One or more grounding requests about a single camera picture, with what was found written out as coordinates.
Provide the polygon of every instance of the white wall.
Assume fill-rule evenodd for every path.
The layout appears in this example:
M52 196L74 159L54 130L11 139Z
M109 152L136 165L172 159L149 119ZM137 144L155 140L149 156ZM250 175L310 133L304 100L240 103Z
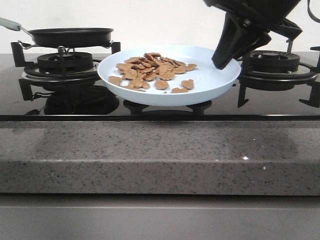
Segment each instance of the white wall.
M202 0L0 0L0 17L22 24L27 30L42 28L113 28L112 40L122 49L154 44L183 44L215 49L220 39L225 13L207 7ZM312 0L314 13L320 16L320 1ZM303 33L293 51L309 51L320 45L320 24L307 14L307 0L301 0L288 18ZM286 39L275 33L263 49L285 51ZM0 54L11 53L10 42L33 43L24 32L0 27ZM105 53L94 47L86 52ZM32 48L28 53L47 53Z

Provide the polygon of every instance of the frying pan handle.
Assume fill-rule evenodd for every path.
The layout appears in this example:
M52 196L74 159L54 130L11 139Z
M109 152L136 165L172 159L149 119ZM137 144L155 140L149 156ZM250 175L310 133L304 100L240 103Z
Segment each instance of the frying pan handle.
M21 30L21 24L17 23L15 21L11 21L5 18L0 17L0 26L4 26L7 29L13 30L13 31L20 31Z

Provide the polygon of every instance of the black glass stovetop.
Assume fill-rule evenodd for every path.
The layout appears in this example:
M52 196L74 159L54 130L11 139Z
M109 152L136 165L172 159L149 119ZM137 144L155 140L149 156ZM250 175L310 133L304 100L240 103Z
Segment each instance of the black glass stovetop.
M299 53L301 61L313 66L317 65L318 54ZM36 57L30 54L26 59ZM11 54L0 55L1 121L320 120L319 77L287 89L255 89L237 80L229 91L210 101L160 107L119 98L109 92L101 80L86 86L76 99L70 94L74 89L54 92L54 89L36 85L30 86L32 96L23 96L23 71L23 67L15 67Z

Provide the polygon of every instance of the black frying pan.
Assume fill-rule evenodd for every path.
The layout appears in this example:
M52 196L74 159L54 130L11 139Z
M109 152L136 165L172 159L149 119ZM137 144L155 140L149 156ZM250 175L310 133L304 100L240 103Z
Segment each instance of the black frying pan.
M26 30L20 23L0 17L0 25L13 31L24 31L40 47L85 48L105 46L111 41L112 28L47 28Z

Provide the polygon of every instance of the stove burner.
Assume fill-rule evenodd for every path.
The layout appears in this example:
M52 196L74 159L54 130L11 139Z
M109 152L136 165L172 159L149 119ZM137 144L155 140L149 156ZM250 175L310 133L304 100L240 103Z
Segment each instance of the stove burner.
M250 65L252 70L264 73L296 72L300 63L300 56L283 51L252 51Z
M62 74L63 64L68 73L83 72L93 67L93 58L87 52L69 52L63 54L63 62L59 53L45 54L37 57L41 73Z
M300 56L280 51L252 51L242 59L238 79L246 87L284 91L317 79L313 66L300 62Z
M39 64L34 63L32 65L26 66L24 72L22 73L22 78L30 80L34 83L66 83L72 81L78 81L80 79L99 78L97 68L101 60L93 59L91 62L91 67L84 71L68 72L68 74L56 73L56 72L41 72Z

